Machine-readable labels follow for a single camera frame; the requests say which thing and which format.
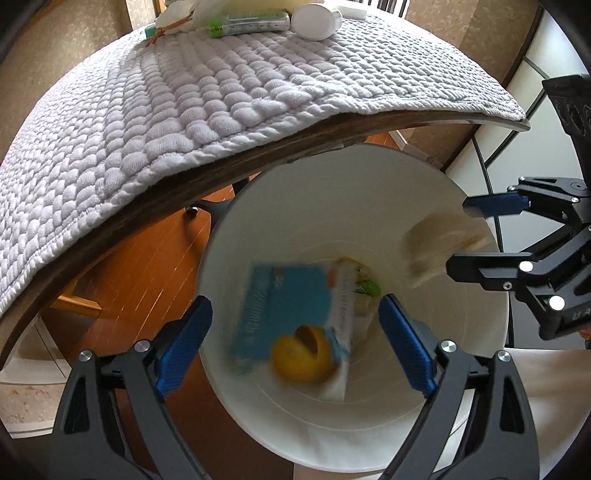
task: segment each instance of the white bedspread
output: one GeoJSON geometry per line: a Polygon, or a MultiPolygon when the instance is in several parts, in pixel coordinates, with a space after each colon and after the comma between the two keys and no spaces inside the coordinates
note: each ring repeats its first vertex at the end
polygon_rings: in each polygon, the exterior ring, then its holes
{"type": "Polygon", "coordinates": [[[402,20],[346,20],[322,42],[143,39],[133,32],[80,63],[14,139],[0,167],[0,314],[43,266],[165,176],[342,112],[525,118],[476,63],[402,20]]]}

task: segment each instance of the white bottle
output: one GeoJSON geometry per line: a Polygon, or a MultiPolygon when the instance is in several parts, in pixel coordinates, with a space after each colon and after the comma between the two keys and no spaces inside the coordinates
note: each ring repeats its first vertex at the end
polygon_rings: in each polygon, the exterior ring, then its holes
{"type": "Polygon", "coordinates": [[[306,40],[324,40],[342,24],[343,15],[338,8],[325,4],[302,5],[291,16],[291,29],[306,40]]]}

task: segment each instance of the wooden floor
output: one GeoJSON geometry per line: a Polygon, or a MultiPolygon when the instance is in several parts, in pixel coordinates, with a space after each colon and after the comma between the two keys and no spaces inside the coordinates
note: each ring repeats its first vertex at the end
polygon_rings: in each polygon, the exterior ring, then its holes
{"type": "MultiPolygon", "coordinates": [[[[386,133],[368,141],[396,148],[386,133]]],[[[210,197],[232,197],[231,187],[210,197]]],[[[210,219],[177,212],[123,242],[83,277],[75,294],[97,301],[98,319],[47,310],[43,319],[72,364],[83,349],[120,353],[136,340],[151,339],[160,327],[181,317],[193,299],[197,269],[209,239],[210,219]]],[[[124,395],[122,420],[136,460],[147,467],[145,451],[124,395]]],[[[228,415],[209,385],[199,360],[183,386],[167,400],[180,433],[213,480],[291,480],[293,466],[252,440],[228,415]]]]}

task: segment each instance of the metal screw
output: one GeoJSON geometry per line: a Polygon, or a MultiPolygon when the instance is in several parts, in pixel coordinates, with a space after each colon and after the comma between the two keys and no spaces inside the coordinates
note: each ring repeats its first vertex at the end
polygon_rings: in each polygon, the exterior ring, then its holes
{"type": "Polygon", "coordinates": [[[519,263],[519,269],[522,272],[531,272],[534,269],[534,264],[526,260],[524,262],[519,263]]]}
{"type": "Polygon", "coordinates": [[[548,304],[552,310],[562,310],[564,308],[564,298],[559,297],[558,295],[553,295],[548,300],[548,304]]]}
{"type": "Polygon", "coordinates": [[[92,358],[92,352],[90,350],[82,350],[78,355],[78,360],[81,362],[87,362],[92,358]]]}
{"type": "Polygon", "coordinates": [[[134,350],[139,353],[144,353],[148,348],[150,348],[149,340],[140,340],[134,345],[134,350]]]}
{"type": "Polygon", "coordinates": [[[499,350],[496,353],[497,357],[501,362],[510,362],[511,361],[511,354],[506,350],[499,350]]]}
{"type": "Polygon", "coordinates": [[[451,340],[444,340],[441,342],[441,349],[444,352],[452,353],[457,350],[457,345],[454,342],[452,342],[451,340]]]}

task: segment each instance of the yellow ball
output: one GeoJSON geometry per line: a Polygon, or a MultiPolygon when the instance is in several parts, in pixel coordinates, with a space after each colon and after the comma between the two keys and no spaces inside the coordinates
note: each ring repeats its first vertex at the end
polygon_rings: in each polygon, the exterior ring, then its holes
{"type": "Polygon", "coordinates": [[[271,365],[286,382],[322,383],[335,371],[332,348],[324,330],[302,325],[293,336],[279,337],[271,350],[271,365]]]}

